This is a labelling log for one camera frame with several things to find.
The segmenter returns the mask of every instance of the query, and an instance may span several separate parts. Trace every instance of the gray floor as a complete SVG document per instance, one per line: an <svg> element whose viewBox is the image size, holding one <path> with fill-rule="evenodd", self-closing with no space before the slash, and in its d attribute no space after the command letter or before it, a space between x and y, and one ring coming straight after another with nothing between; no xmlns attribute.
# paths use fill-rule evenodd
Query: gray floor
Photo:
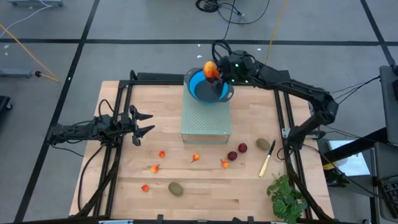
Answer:
<svg viewBox="0 0 398 224"><path fill-rule="evenodd" d="M65 7L46 9L15 25L18 38L79 39L94 0L65 0ZM220 39L226 22L217 13L205 14L194 0L101 0L89 39ZM367 0L386 41L398 41L395 0ZM247 21L256 18L265 1L236 1ZM266 15L247 26L231 25L227 39L269 40L282 1L271 0ZM12 7L0 1L0 22L5 26L35 9ZM377 41L358 0L289 1L277 40ZM69 71L77 44L26 44L62 83L44 78L0 79L0 95L12 97L14 109L0 129L0 223L12 222L43 143L55 105ZM267 45L232 45L263 60ZM398 60L398 47L389 47ZM128 77L136 72L185 73L211 59L210 46L202 44L118 45L86 44L78 62L59 123L91 118L103 80ZM379 46L274 45L269 65L288 69L293 78L333 91L378 76L387 63ZM0 67L42 70L17 44L0 44ZM365 135L383 127L380 84L373 82L340 106L332 127ZM329 134L330 139L344 136ZM83 153L85 144L68 146ZM69 212L81 158L50 149L26 220L66 217ZM368 198L330 189L336 218L358 222L369 218Z"/></svg>

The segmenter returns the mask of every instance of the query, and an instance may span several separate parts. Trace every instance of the wooden knife handle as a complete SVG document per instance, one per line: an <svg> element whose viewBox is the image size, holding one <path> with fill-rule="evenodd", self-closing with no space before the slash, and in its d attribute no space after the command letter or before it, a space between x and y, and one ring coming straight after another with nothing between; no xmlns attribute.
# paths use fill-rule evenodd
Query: wooden knife handle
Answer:
<svg viewBox="0 0 398 224"><path fill-rule="evenodd" d="M264 161L264 164L262 165L260 173L259 173L259 177L262 177L264 175L264 173L266 172L267 165L268 165L268 160L269 160L270 156L271 155L268 155L267 159Z"/></svg>

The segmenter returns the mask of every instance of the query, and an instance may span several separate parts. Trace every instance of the wooden table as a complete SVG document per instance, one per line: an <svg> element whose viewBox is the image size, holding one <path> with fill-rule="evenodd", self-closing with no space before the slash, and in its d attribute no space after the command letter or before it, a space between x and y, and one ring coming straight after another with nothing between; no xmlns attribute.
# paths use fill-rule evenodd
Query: wooden table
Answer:
<svg viewBox="0 0 398 224"><path fill-rule="evenodd" d="M118 82L103 82L98 102L107 99L114 105L117 87ZM266 194L266 188L273 181L271 174L286 172L284 162L276 157L282 143L274 92L250 86L235 88L231 99L233 128L227 145L182 142L182 92L182 85L133 86L131 104L140 113L154 115L152 119L140 121L139 125L154 124L156 127L141 140L141 147L132 144L131 135L124 138L111 218L156 219L158 214L163 214L168 220L232 220L233 217L247 220L248 216L254 216L256 221L279 220L272 213L271 198ZM301 124L310 116L308 103L294 96L290 99L295 123ZM111 114L111 111L103 106L102 113ZM276 140L275 151L263 178L259 178L258 173L266 153L256 148L257 138L265 138L269 142ZM241 142L248 145L248 151L239 153L227 169L222 168L220 159L226 160L227 153L236 151ZM312 140L305 143L317 146ZM99 142L87 144L82 167L98 148ZM159 151L165 151L166 156L160 158ZM85 172L83 205L98 186L104 152L103 149L91 161ZM194 153L199 154L200 159L191 163ZM301 156L308 191L325 213L333 217L320 156L305 147ZM156 164L160 164L160 169L153 174L150 167ZM172 181L184 188L182 196L176 197L169 192L168 184ZM142 191L144 184L149 186L148 192ZM77 190L78 187L71 214L78 211ZM107 196L106 190L102 214Z"/></svg>

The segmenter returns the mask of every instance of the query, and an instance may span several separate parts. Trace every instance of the green herb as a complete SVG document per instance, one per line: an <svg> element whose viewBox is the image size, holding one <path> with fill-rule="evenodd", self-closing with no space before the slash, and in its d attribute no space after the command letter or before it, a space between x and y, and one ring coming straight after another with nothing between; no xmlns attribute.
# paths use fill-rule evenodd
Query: green herb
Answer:
<svg viewBox="0 0 398 224"><path fill-rule="evenodd" d="M274 184L268 187L267 195L271 196L274 215L283 218L288 224L296 224L296 220L307 207L303 195L289 185L288 175L277 178Z"/></svg>

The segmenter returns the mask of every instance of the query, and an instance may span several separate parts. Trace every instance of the yellow cable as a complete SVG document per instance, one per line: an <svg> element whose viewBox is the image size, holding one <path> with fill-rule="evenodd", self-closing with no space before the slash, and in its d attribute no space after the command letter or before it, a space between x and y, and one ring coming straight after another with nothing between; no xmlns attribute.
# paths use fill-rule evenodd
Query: yellow cable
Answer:
<svg viewBox="0 0 398 224"><path fill-rule="evenodd" d="M49 76L49 75L44 75L44 74L41 73L41 72L40 72L40 76L43 76L43 77L45 77L45 78L49 78L49 79L54 80L54 81L56 81L56 82L59 82L59 80L56 80L56 79L54 79L53 77L51 77L51 76Z"/></svg>
<svg viewBox="0 0 398 224"><path fill-rule="evenodd" d="M280 14L279 14L279 18L278 18L278 21L276 22L274 31L272 32L271 40L270 40L269 46L268 46L267 57L266 57L266 60L264 61L264 64L267 64L268 57L269 57L269 52L271 51L272 41L274 41L274 37L275 37L275 35L276 35L276 30L278 29L278 26L279 26L279 24L280 24L280 22L282 21L282 18L283 18L283 16L284 16L285 9L286 9L286 5L287 5L287 0L284 1L284 6L283 6L283 8L282 8L282 10L281 10L281 12L280 12Z"/></svg>
<svg viewBox="0 0 398 224"><path fill-rule="evenodd" d="M50 69L48 69L45 65L43 65L42 62L40 62L23 44L21 44L19 42L19 40L14 37L14 35L12 33L10 33L2 24L0 24L0 27L8 34L10 35L29 55L30 57L32 57L33 60L35 60L37 63L39 63L39 65L41 65L44 69L46 69L46 71L49 72L50 75L52 75L54 78L52 80L56 81L56 82L60 82L60 79L54 75L54 73L51 72Z"/></svg>

